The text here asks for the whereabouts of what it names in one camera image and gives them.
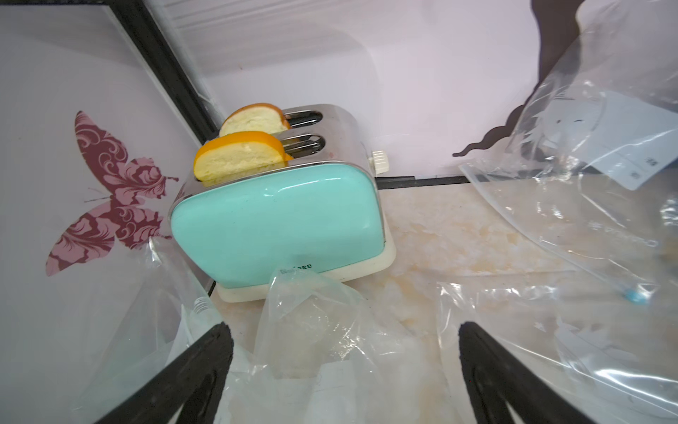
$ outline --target marble countertop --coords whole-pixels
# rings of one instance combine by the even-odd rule
[[[435,301],[429,286],[461,277],[571,271],[574,266],[518,233],[471,184],[380,191],[397,256],[384,271],[347,282],[372,309],[387,310],[425,346],[426,360],[441,367]],[[264,301],[228,304],[212,300],[236,343],[254,350]],[[418,422],[438,422],[447,393],[442,374],[432,374],[420,396]]]

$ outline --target toaster slot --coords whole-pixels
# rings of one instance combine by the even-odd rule
[[[282,143],[285,152],[294,159],[314,155],[325,147],[325,139],[315,134],[287,138]]]
[[[286,113],[285,119],[292,128],[307,127],[319,123],[323,119],[323,114],[317,111],[293,112]]]

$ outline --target clear plastic bag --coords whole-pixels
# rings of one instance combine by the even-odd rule
[[[678,267],[678,3],[619,1],[462,171],[540,246],[646,302]]]
[[[443,393],[440,406],[420,409],[431,372],[422,341],[397,322],[378,322],[357,291],[312,271],[281,270],[254,353],[235,348],[215,422],[444,422]]]
[[[140,258],[141,289],[72,406],[74,420],[83,424],[103,417],[223,322],[174,241],[152,237]]]
[[[437,327],[455,423],[475,424],[459,326],[477,322],[600,424],[678,422],[678,316],[628,302],[583,271],[440,283]]]

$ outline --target bread slice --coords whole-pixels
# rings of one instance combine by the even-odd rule
[[[280,140],[261,131],[235,132],[215,138],[195,155],[195,178],[208,185],[228,180],[232,175],[246,175],[250,170],[270,170],[286,166],[293,159]]]
[[[263,131],[274,134],[288,130],[290,123],[283,111],[269,103],[256,103],[242,107],[226,118],[219,137],[242,131]]]

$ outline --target label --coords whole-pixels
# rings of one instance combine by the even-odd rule
[[[313,266],[309,263],[307,265],[299,265],[298,267],[292,267],[292,268],[297,268],[297,269],[311,269]],[[280,273],[281,274],[286,274],[288,272],[292,271],[292,269],[281,269]]]
[[[623,94],[554,98],[542,124],[546,143],[628,190],[678,159],[678,114]]]

